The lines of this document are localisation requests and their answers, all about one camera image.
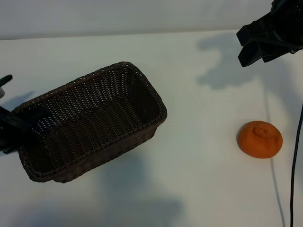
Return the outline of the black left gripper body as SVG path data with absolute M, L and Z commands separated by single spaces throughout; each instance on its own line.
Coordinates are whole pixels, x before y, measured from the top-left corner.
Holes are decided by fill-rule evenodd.
M 0 150 L 2 141 L 13 142 L 14 132 L 15 126 L 11 112 L 0 107 Z

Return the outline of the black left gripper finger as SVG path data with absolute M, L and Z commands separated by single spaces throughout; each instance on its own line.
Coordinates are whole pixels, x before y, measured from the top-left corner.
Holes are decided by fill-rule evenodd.
M 10 141 L 1 142 L 1 151 L 4 154 L 9 154 L 11 152 L 18 151 L 19 147 L 20 147 L 20 142 L 10 142 Z
M 18 118 L 19 124 L 10 127 L 10 134 L 25 134 L 31 131 L 39 121 L 52 116 L 43 106 L 34 106 L 25 109 L 15 108 L 12 113 Z

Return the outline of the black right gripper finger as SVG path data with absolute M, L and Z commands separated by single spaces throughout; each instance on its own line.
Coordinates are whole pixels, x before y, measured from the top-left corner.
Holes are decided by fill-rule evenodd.
M 245 46 L 253 41 L 262 40 L 262 26 L 260 25 L 260 22 L 260 20 L 253 21 L 251 24 L 243 26 L 236 33 L 241 46 Z
M 247 67 L 261 58 L 263 58 L 263 51 L 258 42 L 244 45 L 238 56 L 242 67 Z

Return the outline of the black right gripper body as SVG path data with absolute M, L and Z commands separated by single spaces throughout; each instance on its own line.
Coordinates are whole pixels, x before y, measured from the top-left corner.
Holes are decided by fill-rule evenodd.
M 265 30 L 256 41 L 255 61 L 272 61 L 287 53 L 303 49 L 303 2 L 275 0 L 270 12 L 260 19 Z

